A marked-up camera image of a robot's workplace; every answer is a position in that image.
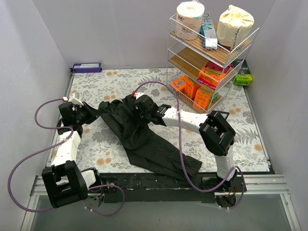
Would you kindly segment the black pinstriped shirt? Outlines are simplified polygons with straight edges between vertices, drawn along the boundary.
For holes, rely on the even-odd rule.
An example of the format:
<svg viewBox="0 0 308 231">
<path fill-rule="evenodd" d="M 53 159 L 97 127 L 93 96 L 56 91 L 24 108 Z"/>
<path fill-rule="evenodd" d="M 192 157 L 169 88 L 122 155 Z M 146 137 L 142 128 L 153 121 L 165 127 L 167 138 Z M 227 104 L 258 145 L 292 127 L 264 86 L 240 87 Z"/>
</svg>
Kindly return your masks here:
<svg viewBox="0 0 308 231">
<path fill-rule="evenodd" d="M 155 134 L 140 116 L 132 111 L 133 99 L 102 101 L 98 106 L 101 116 L 119 141 L 130 164 L 151 172 L 185 180 L 180 151 L 173 144 Z"/>
</svg>

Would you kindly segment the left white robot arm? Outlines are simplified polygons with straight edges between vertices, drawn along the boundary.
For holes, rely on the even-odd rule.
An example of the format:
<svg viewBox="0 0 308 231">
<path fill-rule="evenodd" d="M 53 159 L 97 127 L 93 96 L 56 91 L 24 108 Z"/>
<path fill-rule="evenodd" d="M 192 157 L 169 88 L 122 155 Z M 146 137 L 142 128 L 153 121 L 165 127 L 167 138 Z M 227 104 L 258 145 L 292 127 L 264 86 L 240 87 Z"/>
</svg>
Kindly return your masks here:
<svg viewBox="0 0 308 231">
<path fill-rule="evenodd" d="M 80 100 L 67 100 L 58 106 L 62 118 L 58 121 L 58 135 L 64 141 L 49 167 L 42 171 L 42 179 L 53 208 L 85 200 L 88 191 L 102 188 L 102 180 L 94 167 L 79 170 L 76 164 L 83 125 L 98 118 L 97 110 Z"/>
</svg>

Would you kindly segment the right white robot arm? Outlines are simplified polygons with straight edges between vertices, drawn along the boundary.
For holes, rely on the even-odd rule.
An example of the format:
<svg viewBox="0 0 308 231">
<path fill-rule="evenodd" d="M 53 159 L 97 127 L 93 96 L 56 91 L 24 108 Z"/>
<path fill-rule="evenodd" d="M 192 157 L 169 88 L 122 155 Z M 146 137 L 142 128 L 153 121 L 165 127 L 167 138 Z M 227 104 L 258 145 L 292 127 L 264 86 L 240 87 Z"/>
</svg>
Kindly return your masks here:
<svg viewBox="0 0 308 231">
<path fill-rule="evenodd" d="M 144 93 L 134 93 L 131 97 L 132 111 L 141 122 L 165 127 L 181 127 L 200 134 L 207 150 L 214 156 L 217 165 L 218 187 L 229 191 L 235 186 L 236 169 L 233 161 L 235 130 L 223 115 L 228 113 L 212 111 L 196 114 L 180 111 L 167 104 L 158 106 Z"/>
</svg>

